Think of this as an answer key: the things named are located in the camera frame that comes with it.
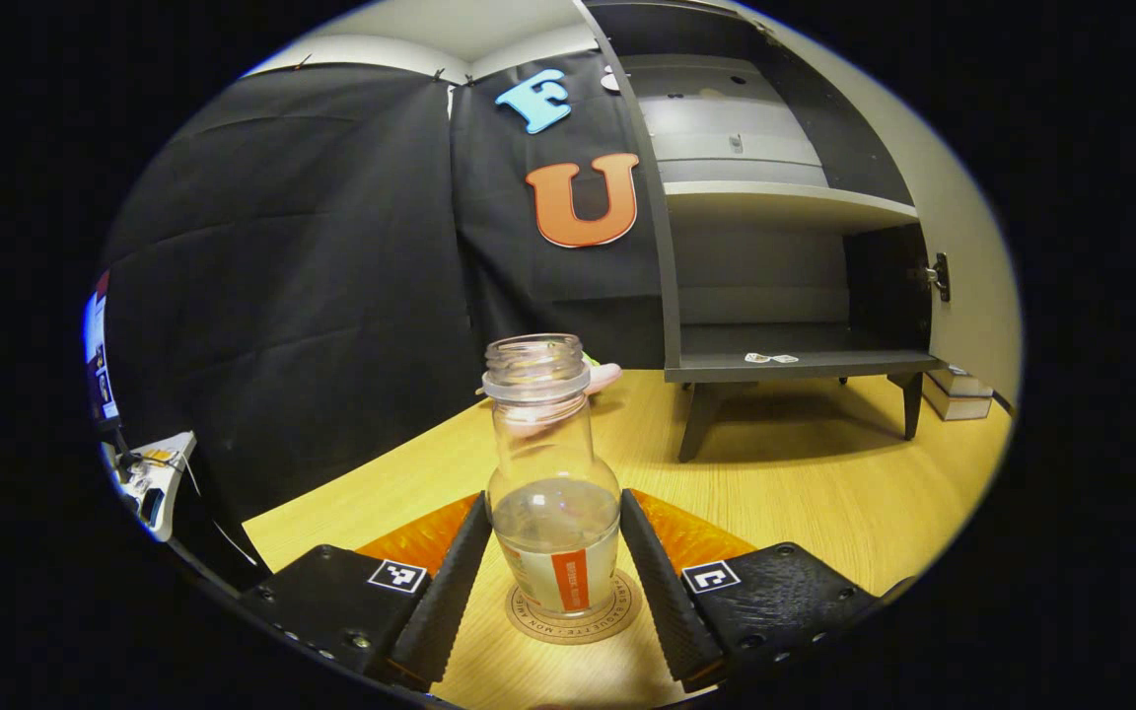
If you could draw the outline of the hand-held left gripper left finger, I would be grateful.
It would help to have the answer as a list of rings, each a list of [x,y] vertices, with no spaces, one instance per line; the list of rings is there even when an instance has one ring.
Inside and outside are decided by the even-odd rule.
[[[491,531],[477,491],[361,548],[316,545],[239,604],[346,673],[428,691],[445,678]]]

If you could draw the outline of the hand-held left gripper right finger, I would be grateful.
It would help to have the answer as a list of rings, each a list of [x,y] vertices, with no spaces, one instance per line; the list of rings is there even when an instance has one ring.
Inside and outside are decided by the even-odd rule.
[[[807,655],[889,602],[797,543],[754,548],[637,488],[623,490],[619,529],[685,691]]]

